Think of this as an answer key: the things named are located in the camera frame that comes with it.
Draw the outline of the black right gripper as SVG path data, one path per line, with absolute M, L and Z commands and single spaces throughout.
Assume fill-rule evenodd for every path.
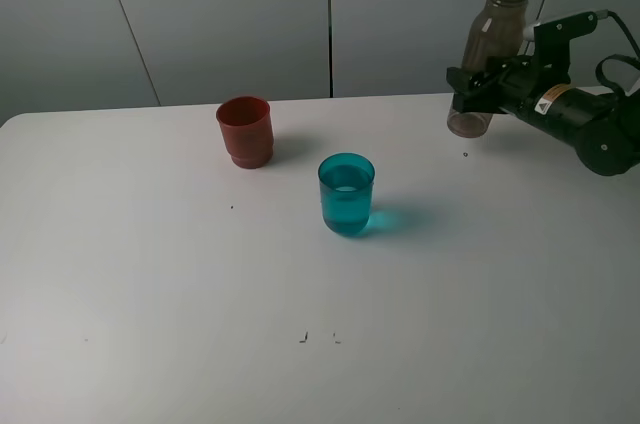
M 446 81 L 458 113 L 506 113 L 567 144 L 620 140 L 612 98 L 534 69 L 529 55 L 491 56 L 479 72 L 448 67 Z

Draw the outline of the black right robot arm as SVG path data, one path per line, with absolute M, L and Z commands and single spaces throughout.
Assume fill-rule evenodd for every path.
M 447 69 L 460 113 L 509 114 L 572 147 L 582 164 L 601 176 L 624 174 L 639 164 L 639 93 L 627 94 L 595 69 L 609 91 L 592 94 L 571 85 L 559 63 L 540 65 L 533 56 L 492 58 L 488 70 Z

